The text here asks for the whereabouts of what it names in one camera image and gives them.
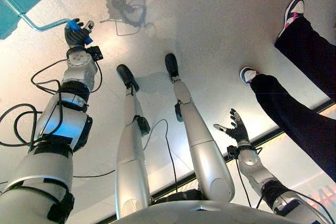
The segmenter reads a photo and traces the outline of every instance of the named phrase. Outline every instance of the sneaker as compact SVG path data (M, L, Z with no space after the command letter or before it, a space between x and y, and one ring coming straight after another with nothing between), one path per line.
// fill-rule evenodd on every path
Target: sneaker
M259 73L257 70L250 68L250 67L243 67L242 70L240 71L240 79L249 84L252 82L252 79L257 76Z
M285 25L283 27L283 30L279 34L278 38L295 19L297 19L298 17L303 17L304 11L305 11L305 3L303 0L293 0L289 4L285 13Z

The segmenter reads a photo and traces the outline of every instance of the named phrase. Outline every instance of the black cable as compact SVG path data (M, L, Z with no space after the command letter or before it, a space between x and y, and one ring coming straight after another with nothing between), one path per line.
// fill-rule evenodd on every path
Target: black cable
M0 185L1 185L1 184L4 184L4 183L7 183L7 182L8 182L8 181L1 182ZM0 191L0 193L2 194L2 191Z
M60 83L58 80L50 80L50 81L44 81L44 82L34 83L34 85L35 85L35 86L38 86L38 85L40 85L40 84L47 84L47 83L51 83L51 82L56 82L56 83L57 83L57 86L58 86L58 90L59 90L59 92L58 92L59 122L58 122L57 126L56 126L51 132L49 132L47 135L45 135L45 136L42 137L43 139L46 139L47 137L53 135L53 134L54 134L54 133L61 127L62 122L63 122L62 94L61 94L61 92L60 92L60 89L61 89L61 83Z
M15 136L17 137L17 139L19 139L22 143L27 143L19 134L18 130L17 130L17 123L19 121L19 119L23 116L23 115L26 115L26 114L32 114L34 113L33 111L26 111L26 112L23 112L21 113L20 115L18 115L15 119L15 122L14 122L14 125L13 125L13 128L14 128L14 133L15 133ZM37 114L42 114L42 111L36 111Z
M296 193L296 194L298 194L298 195L301 195L301 196L304 197L304 198L310 199L311 201L313 201L313 202L315 202L316 204L318 204L318 205L319 205L320 207L322 207L323 210L327 213L328 217L329 217L330 220L331 220L331 223L332 223L332 224L335 224L334 219L331 217L330 213L328 212L328 210L325 208L325 206L324 206L322 203L320 203L320 202L318 202L317 200L315 200L315 199L313 199L313 198L311 198L311 197L308 197L308 196L306 196L306 195L304 195L304 194L302 194L302 193L299 193L298 191L294 191L294 190L292 190L292 189L288 189L288 190L290 190L290 191L292 191L293 193Z
M332 224L335 224L334 219L331 217L330 213L328 212L328 210L325 208L325 206L324 206L322 203L320 203L320 202L318 202L317 200L315 200L315 199L313 199L313 198L311 198L311 197L308 197L307 195L304 195L304 194L302 194L302 193L300 193L300 192L298 192L298 191L295 191L295 190L292 190L292 189L289 189L289 188L287 188L287 190L292 191L293 193L296 193L296 194L298 194L298 195L300 195L300 196L302 196L302 197L304 197L304 198L310 199L311 201L313 201L313 202L315 202L316 204L318 204L319 206L321 206L321 207L323 208L323 210L327 213L328 217L330 218L331 223L332 223ZM261 195L261 198L259 199L259 202L258 202L258 204L257 204L256 209L258 209L258 207L259 207L259 205L260 205L260 203L261 203L263 197L264 197L264 195Z
M249 199L248 194L247 194L247 191L246 191L246 188L245 188L245 185L244 185L244 182L243 182L243 179L241 178L241 174L240 174L240 170L239 170L239 166L238 166L238 161L237 161L237 159L235 159L235 161L236 161L236 165L237 165L237 169L238 169L239 178L240 178L241 184L243 185L243 188L244 188L244 191L245 191L245 194L246 194L246 197L247 197L248 205L249 205L250 207L252 207L252 206L251 206L250 199Z
M47 83L47 82L45 82L45 83L35 83L35 82L34 82L34 78L35 78L39 73L45 71L46 69L48 69L48 68L50 68L50 67L52 67L52 66L54 66L54 65L56 65L56 64L58 64L58 63L60 63L60 62L62 62L62 61L65 61L65 60L67 60L67 59L58 60L58 61L54 62L53 64L49 65L48 67L45 67L44 69L39 70L37 73L35 73L35 74L31 77L31 79L30 79L31 83L32 83L33 85L35 85L37 88L39 88L39 89L41 89L41 90L43 90L43 91L45 91L45 92L47 92L47 93L49 93L49 94L55 94L55 93L56 93L56 90L52 90L52 89L49 89L49 88L46 88L46 87L43 87L43 86L40 86L40 85L39 85L39 84L45 84L45 83Z
M100 86L101 86L101 84L103 82L103 74L101 72L100 66L98 65L98 62L95 61L95 63L96 63L96 65L97 65L97 67L99 69L99 72L100 72L100 83L99 83L99 86L95 90L93 90L91 93L95 93L98 89L100 89Z
M165 138L166 138L166 141L167 141L167 146L168 146L168 151L169 151L170 159L171 159L172 164L173 164L174 178L175 178L175 190L176 190L176 192L177 192L176 170L175 170L175 164L174 164L174 161L173 161L172 153L171 153L171 151L170 151L170 146L169 146L169 142L168 142L168 138L167 138L167 134L168 134L168 122L167 122L166 119L161 119L161 120L159 120L157 123L154 124L154 126L152 127L151 133L149 134L148 140L147 140L147 142L146 142L145 147L143 148L143 150L145 150L145 149L147 148L149 139L151 138L152 132L154 131L155 127L158 125L158 123L160 123L160 122L162 122L162 121L165 121L165 122L166 122L166 125L167 125Z
M262 150L263 150L262 147L256 148L256 151L259 151L259 152L257 152L257 154L259 155Z
M261 195L261 198L260 198L260 200L259 200L259 202L258 202L258 204L257 204L257 206L256 206L256 209L258 209L258 207L259 207L261 201L263 200L263 197L264 197L264 195Z
M111 174L113 172L115 172L116 170L112 170L108 173L104 173L104 174L101 174L101 175L93 175L93 176L74 176L74 178L98 178L98 177L102 177L102 176L105 176L105 175L108 175L108 174Z
M33 127L32 127L31 135L30 135L30 142L29 143L22 143L22 144L6 144L6 143L3 143L3 142L0 141L0 145L6 146L6 147L21 147L21 146L29 145L29 149L31 149L33 147L33 144L36 142L36 141L34 141L34 135L35 135L35 129L36 129L36 123L37 123L37 111L36 111L36 108L33 105L28 104L28 103L21 103L21 104L18 104L18 105L15 105L15 106L9 108L8 110L5 111L5 113L3 113L0 116L0 123L8 113L13 111L14 109L17 109L17 108L20 108L20 107L23 107L23 106L30 107L33 111L33 114L34 114Z

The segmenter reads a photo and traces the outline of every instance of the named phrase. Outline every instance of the metal bar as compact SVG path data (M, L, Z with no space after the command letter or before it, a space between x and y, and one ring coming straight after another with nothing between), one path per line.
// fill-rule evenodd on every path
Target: metal bar
M35 25L30 18L27 17L26 12L23 11L21 6L15 0L3 0L3 1L18 17L22 18L35 31L46 31L70 21L70 19L68 18L63 18L56 22L39 27Z

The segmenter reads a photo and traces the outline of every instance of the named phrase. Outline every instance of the black pants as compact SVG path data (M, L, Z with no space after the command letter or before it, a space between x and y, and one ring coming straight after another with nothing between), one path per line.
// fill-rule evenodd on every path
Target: black pants
M275 46L335 100L336 47L305 18L286 28ZM336 182L336 121L296 101L273 76L256 76L251 88L268 116Z

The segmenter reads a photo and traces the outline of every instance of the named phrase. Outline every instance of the shoe sole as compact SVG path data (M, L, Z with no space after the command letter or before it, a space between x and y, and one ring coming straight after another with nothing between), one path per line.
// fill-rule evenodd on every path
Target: shoe sole
M132 73L132 71L124 64L120 64L117 66L117 73L120 77L120 79L123 81L123 83L125 84L125 86L128 83L132 83L135 91L138 92L139 90L139 85L137 84L137 82L134 79L134 75Z
M245 83L245 84L249 84L248 82L244 81L244 80L242 79L242 77L241 77L241 75L243 74L243 72L244 72L244 70L245 70L246 68L251 68L251 67L248 67L248 66L243 67L243 68L241 69L240 73L239 73L239 77L240 77L240 79L242 80L243 83Z
M280 36L280 34L282 34L284 31L285 31L285 29L286 29L286 22L287 22L287 16L288 16L288 12L289 12L289 10L290 10L290 8L292 7L292 4L295 2L296 0L292 0L292 2L290 2L290 4L288 5L288 7L287 7L287 9L286 9L286 11L285 11L285 21L284 21L284 27L283 27L283 29L281 30L281 32L279 33L279 35L278 35L278 38L279 38L279 36Z
M176 73L178 76L179 75L179 66L177 65L177 60L176 60L176 57L174 54L170 53L170 54L167 54L164 58L164 63L166 65L166 70L169 74L169 77L170 77L170 81L173 82L173 79L172 79L172 68L173 70L176 70Z

